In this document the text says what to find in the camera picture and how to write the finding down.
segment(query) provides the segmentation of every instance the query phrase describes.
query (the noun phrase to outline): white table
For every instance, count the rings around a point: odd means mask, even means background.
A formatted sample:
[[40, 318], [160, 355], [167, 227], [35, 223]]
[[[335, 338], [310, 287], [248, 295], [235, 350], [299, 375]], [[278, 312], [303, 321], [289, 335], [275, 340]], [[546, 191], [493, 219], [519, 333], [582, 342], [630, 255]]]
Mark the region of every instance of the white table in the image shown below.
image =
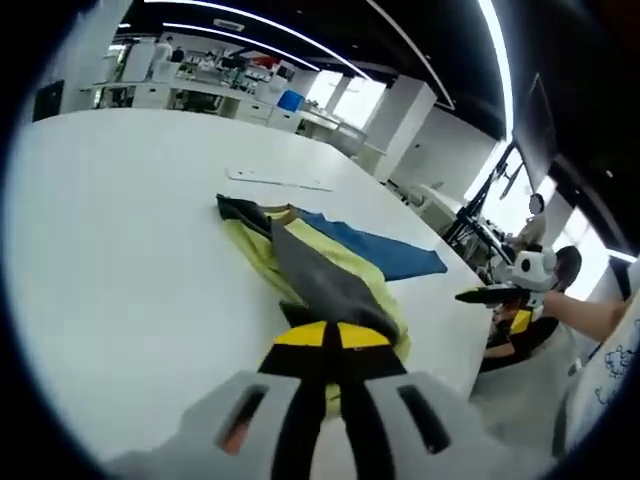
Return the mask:
[[[249, 164], [321, 175], [334, 191], [225, 176], [225, 166]], [[255, 370], [287, 329], [280, 295], [223, 232], [218, 192], [291, 202], [435, 249], [447, 274], [390, 284], [413, 342], [407, 366], [469, 395], [489, 314], [453, 296], [479, 280], [335, 149], [207, 115], [77, 112], [30, 125], [17, 142], [5, 193], [4, 273], [35, 378], [96, 458], [159, 444], [185, 408], [233, 372]], [[340, 430], [341, 420], [325, 427], [315, 478], [352, 475]]]

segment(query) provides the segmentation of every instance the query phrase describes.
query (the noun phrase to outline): black ceiling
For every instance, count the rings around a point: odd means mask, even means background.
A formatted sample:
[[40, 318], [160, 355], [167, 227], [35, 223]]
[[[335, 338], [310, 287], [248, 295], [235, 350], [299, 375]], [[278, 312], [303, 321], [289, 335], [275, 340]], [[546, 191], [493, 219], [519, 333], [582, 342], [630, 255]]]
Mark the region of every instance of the black ceiling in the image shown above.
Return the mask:
[[[633, 118], [637, 102], [637, 22], [625, 0], [492, 0], [503, 30], [517, 108], [536, 73], [548, 95], [560, 152], [593, 185], [622, 225], [635, 252], [640, 250], [636, 213], [620, 200], [640, 174]], [[401, 36], [366, 0], [225, 0], [298, 30], [356, 62], [383, 65], [425, 80], [446, 99], [427, 68]], [[378, 0], [428, 56], [455, 103], [452, 112], [494, 138], [504, 132], [504, 105], [498, 63], [477, 0]], [[295, 37], [247, 18], [189, 5], [144, 4], [135, 0], [124, 21], [132, 31], [160, 32], [162, 22], [215, 28], [213, 19], [245, 25], [242, 35], [303, 59], [327, 57]], [[318, 60], [311, 60], [320, 67]], [[351, 71], [338, 64], [331, 69]], [[365, 69], [373, 78], [393, 75]], [[609, 178], [606, 170], [613, 172]], [[557, 177], [564, 183], [568, 177]], [[575, 191], [575, 185], [567, 192]], [[612, 229], [583, 195], [573, 198], [596, 223], [605, 243], [616, 245]]]

